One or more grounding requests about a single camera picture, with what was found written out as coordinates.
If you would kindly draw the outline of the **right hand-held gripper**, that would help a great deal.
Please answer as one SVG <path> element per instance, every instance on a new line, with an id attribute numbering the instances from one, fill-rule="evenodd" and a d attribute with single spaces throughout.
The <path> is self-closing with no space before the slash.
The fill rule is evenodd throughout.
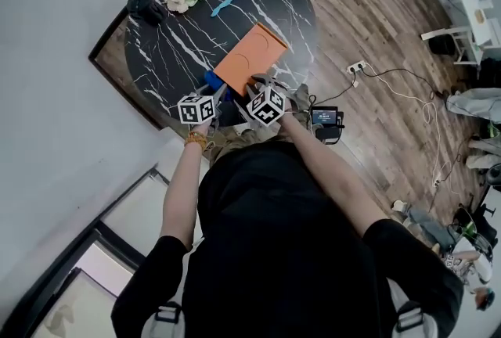
<path id="1" fill-rule="evenodd" d="M 289 92 L 281 84 L 275 84 L 268 74 L 253 74 L 251 78 L 254 84 L 246 83 L 250 98 L 247 112 L 254 120 L 269 127 L 285 113 L 293 111 Z"/>

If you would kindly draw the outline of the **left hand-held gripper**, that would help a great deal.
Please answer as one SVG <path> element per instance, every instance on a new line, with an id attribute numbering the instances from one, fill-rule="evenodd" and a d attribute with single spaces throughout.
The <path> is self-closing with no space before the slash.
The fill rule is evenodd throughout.
<path id="1" fill-rule="evenodd" d="M 223 83 L 214 89 L 205 84 L 195 91 L 195 95 L 185 95 L 177 103 L 178 118 L 182 124 L 201 125 L 212 120 L 218 107 L 225 100 L 228 85 Z"/>

